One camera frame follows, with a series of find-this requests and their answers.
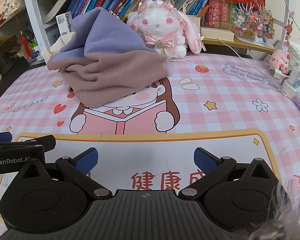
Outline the small pink pig plush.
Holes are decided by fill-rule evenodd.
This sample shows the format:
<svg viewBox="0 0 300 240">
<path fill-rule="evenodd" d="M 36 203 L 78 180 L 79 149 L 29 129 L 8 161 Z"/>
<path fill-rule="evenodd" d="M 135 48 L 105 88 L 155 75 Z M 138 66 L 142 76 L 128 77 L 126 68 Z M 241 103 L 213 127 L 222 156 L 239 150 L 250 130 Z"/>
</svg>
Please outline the small pink pig plush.
<svg viewBox="0 0 300 240">
<path fill-rule="evenodd" d="M 283 50 L 276 50 L 272 53 L 268 66 L 269 70 L 280 70 L 283 74 L 288 74 L 288 60 L 291 58 L 290 54 Z"/>
</svg>

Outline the cream box on shelf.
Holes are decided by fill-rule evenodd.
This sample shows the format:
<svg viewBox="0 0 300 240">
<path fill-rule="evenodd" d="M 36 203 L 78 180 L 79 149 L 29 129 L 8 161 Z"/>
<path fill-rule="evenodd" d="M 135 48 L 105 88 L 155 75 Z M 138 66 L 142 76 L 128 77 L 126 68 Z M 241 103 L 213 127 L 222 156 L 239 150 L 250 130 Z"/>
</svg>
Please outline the cream box on shelf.
<svg viewBox="0 0 300 240">
<path fill-rule="evenodd" d="M 205 39 L 234 42 L 234 33 L 229 30 L 201 27 L 200 33 Z"/>
</svg>

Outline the colorful bead tree ornament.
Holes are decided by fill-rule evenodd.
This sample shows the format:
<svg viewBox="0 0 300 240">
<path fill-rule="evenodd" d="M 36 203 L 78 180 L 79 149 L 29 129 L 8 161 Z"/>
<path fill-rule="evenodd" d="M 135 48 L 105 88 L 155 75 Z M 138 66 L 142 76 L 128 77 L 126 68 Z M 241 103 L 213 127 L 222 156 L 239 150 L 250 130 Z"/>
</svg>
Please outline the colorful bead tree ornament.
<svg viewBox="0 0 300 240">
<path fill-rule="evenodd" d="M 234 33 L 241 36 L 248 31 L 254 34 L 256 42 L 266 43 L 275 36 L 275 21 L 270 10 L 258 3 L 256 5 L 257 9 L 252 3 L 238 3 L 231 15 Z"/>
</svg>

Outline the pink checkered desk mat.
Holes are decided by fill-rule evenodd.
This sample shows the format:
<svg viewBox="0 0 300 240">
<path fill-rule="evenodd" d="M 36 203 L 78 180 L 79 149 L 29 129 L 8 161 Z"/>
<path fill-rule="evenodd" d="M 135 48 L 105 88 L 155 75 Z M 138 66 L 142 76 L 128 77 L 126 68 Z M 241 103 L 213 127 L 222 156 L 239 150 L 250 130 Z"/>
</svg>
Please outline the pink checkered desk mat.
<svg viewBox="0 0 300 240">
<path fill-rule="evenodd" d="M 168 76 L 86 107 L 61 72 L 26 71 L 0 97 L 11 142 L 53 135 L 45 164 L 0 174 L 0 239 L 300 239 L 300 110 L 261 61 L 199 54 Z M 90 199 L 55 162 L 94 147 Z M 200 200 L 178 197 L 204 176 L 202 147 L 237 161 Z"/>
</svg>

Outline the purple and mauve sweater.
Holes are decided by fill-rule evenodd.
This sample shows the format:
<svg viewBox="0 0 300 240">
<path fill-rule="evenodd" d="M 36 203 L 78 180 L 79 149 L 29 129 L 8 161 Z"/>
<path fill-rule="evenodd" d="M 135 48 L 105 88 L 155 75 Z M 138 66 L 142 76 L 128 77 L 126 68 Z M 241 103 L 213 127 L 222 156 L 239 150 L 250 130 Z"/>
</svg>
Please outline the purple and mauve sweater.
<svg viewBox="0 0 300 240">
<path fill-rule="evenodd" d="M 74 36 L 52 55 L 49 70 L 60 70 L 86 107 L 138 92 L 168 76 L 166 56 L 146 47 L 141 36 L 102 7 L 77 16 Z"/>
</svg>

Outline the white Gorilla book box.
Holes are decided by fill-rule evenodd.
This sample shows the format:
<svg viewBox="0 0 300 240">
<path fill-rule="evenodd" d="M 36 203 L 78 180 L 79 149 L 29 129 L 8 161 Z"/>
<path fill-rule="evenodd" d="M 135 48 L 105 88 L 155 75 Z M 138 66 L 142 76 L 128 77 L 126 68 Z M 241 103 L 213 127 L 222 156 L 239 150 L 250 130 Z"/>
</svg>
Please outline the white Gorilla book box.
<svg viewBox="0 0 300 240">
<path fill-rule="evenodd" d="M 57 15 L 56 21 L 61 36 L 72 32 L 72 14 L 70 11 Z"/>
</svg>

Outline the cream folded garment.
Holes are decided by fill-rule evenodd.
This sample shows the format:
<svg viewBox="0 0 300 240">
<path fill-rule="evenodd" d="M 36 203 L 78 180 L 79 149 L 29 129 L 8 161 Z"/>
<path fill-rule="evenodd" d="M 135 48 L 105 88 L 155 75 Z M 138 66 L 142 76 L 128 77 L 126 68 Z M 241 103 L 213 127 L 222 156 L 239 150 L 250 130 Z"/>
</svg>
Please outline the cream folded garment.
<svg viewBox="0 0 300 240">
<path fill-rule="evenodd" d="M 58 54 L 60 50 L 64 46 L 66 46 L 74 36 L 75 36 L 75 32 L 70 32 L 66 35 L 60 36 L 52 46 L 46 47 L 42 51 L 42 56 L 45 60 L 45 63 L 48 63 L 52 55 Z"/>
</svg>

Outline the pink white bunny plush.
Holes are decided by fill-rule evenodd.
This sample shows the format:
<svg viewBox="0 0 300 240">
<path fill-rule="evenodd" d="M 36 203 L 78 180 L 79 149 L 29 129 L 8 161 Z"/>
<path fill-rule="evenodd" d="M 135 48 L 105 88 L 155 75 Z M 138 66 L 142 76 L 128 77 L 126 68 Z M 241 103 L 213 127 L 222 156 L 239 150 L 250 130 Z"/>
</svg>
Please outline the pink white bunny plush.
<svg viewBox="0 0 300 240">
<path fill-rule="evenodd" d="M 148 48 L 168 59 L 181 59 L 189 49 L 194 54 L 206 51 L 200 29 L 172 0 L 142 0 L 131 12 L 127 25 L 136 31 Z"/>
</svg>

